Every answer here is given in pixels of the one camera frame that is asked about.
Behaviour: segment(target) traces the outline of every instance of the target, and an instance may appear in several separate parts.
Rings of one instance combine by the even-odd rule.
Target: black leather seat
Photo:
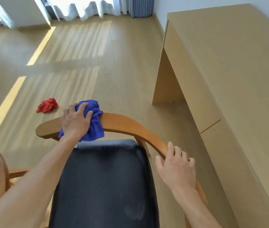
[[[49,227],[159,226],[145,149],[131,139],[78,143],[54,192]]]

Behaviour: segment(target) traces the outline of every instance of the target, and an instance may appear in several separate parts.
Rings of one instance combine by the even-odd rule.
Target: red rag
[[[41,102],[41,104],[38,106],[38,109],[36,112],[42,112],[44,113],[51,113],[55,108],[58,108],[59,105],[56,102],[54,98],[49,98],[47,100],[44,100]]]

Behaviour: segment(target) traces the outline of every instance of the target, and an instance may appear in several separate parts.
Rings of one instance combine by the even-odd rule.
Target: wooden desk
[[[153,104],[182,100],[239,227],[269,227],[269,19],[250,4],[168,13]]]

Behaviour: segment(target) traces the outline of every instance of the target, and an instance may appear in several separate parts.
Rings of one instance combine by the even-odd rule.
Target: wooden floor
[[[59,117],[71,103],[94,99],[103,111],[137,120],[194,157],[210,210],[224,227],[237,227],[204,145],[190,142],[201,138],[193,119],[184,117],[190,115],[186,102],[151,104],[163,40],[155,19],[105,15],[53,26],[0,29],[0,152],[8,167],[36,164],[56,141],[38,138],[35,128]],[[48,98],[60,108],[37,114]],[[129,136],[106,133],[104,139],[120,138]],[[184,214],[159,179],[156,153],[149,148],[161,227],[184,227]]]

